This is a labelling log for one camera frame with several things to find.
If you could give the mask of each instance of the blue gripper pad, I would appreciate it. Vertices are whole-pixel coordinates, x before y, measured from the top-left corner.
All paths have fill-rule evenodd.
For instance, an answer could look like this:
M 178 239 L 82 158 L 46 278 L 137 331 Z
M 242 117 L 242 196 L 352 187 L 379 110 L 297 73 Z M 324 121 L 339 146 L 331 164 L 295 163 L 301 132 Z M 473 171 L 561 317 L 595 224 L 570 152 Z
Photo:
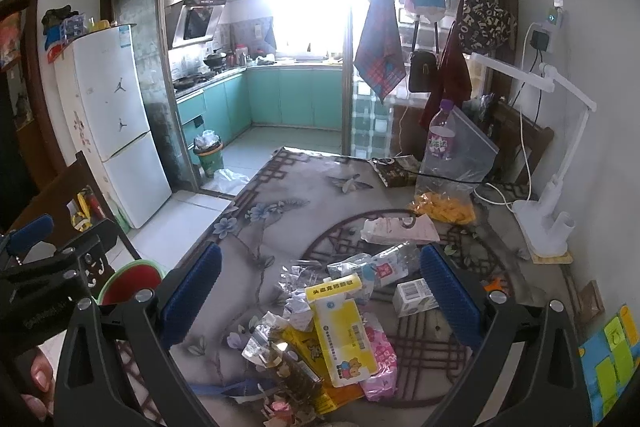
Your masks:
M 162 309 L 162 347 L 180 344 L 222 270 L 222 252 L 214 243 L 200 256 Z
M 482 345 L 480 310 L 438 250 L 431 245 L 422 248 L 420 273 L 458 342 L 478 350 Z

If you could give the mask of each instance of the checkered cloth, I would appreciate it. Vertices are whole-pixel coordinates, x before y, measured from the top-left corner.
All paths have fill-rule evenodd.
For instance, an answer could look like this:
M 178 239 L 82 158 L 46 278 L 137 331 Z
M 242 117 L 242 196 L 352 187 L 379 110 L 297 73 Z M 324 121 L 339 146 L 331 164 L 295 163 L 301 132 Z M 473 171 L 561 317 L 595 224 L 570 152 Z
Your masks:
M 353 64 L 382 102 L 406 77 L 406 69 L 402 58 L 395 1 L 369 2 L 369 12 Z

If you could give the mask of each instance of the white refrigerator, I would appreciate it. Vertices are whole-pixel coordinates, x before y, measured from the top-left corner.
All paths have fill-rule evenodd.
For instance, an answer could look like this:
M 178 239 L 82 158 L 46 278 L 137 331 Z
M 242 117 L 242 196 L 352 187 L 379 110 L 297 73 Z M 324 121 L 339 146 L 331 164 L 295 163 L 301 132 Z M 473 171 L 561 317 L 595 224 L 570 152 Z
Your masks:
M 171 188 L 149 131 L 130 26 L 75 40 L 54 66 L 76 150 L 84 152 L 112 210 L 142 227 Z

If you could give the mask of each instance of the small white carton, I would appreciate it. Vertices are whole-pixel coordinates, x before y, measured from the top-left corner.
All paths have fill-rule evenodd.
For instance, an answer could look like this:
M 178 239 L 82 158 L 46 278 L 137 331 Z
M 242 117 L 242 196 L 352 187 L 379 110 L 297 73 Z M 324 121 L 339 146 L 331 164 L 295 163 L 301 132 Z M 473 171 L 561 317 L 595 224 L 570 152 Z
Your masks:
M 403 282 L 396 286 L 393 304 L 398 317 L 406 317 L 438 307 L 424 279 Z

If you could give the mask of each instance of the range hood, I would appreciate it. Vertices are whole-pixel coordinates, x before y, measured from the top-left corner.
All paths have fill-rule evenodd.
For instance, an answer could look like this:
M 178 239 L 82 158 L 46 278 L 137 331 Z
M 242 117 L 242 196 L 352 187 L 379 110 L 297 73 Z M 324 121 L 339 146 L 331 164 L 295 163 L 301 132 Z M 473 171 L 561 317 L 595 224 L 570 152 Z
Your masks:
M 165 9 L 170 50 L 213 40 L 226 0 L 181 0 Z

